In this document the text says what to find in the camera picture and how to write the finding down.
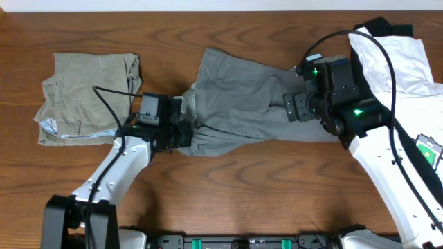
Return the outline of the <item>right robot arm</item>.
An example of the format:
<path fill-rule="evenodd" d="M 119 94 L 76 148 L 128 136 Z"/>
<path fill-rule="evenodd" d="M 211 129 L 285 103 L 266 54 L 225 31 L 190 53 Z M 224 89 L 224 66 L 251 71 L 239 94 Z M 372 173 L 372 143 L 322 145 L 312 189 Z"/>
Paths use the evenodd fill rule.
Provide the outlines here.
<path fill-rule="evenodd" d="M 414 141 L 376 98 L 361 97 L 344 56 L 312 55 L 296 68 L 302 82 L 283 96 L 289 121 L 320 120 L 364 168 L 399 233 L 393 241 L 362 226 L 330 248 L 441 248 L 442 184 Z"/>

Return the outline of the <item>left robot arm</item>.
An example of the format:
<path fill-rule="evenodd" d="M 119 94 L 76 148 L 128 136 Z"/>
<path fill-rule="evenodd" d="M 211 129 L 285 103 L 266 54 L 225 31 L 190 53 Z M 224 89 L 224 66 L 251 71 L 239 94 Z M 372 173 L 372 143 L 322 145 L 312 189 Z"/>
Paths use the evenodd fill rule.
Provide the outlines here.
<path fill-rule="evenodd" d="M 149 127 L 123 127 L 125 135 L 92 176 L 69 196 L 54 195 L 46 204 L 42 248 L 151 248 L 145 232 L 119 228 L 116 211 L 136 176 L 158 151 L 190 146 L 188 121 Z"/>

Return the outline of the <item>grey shorts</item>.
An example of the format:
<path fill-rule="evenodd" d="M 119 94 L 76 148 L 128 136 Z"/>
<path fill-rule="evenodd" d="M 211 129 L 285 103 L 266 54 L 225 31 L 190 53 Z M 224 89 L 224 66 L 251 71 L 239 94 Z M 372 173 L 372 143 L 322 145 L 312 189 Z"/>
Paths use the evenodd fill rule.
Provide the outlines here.
<path fill-rule="evenodd" d="M 183 93 L 193 137 L 179 151 L 217 157 L 265 140 L 336 142 L 318 121 L 289 122 L 283 95 L 303 85 L 295 71 L 206 49 L 195 83 Z"/>

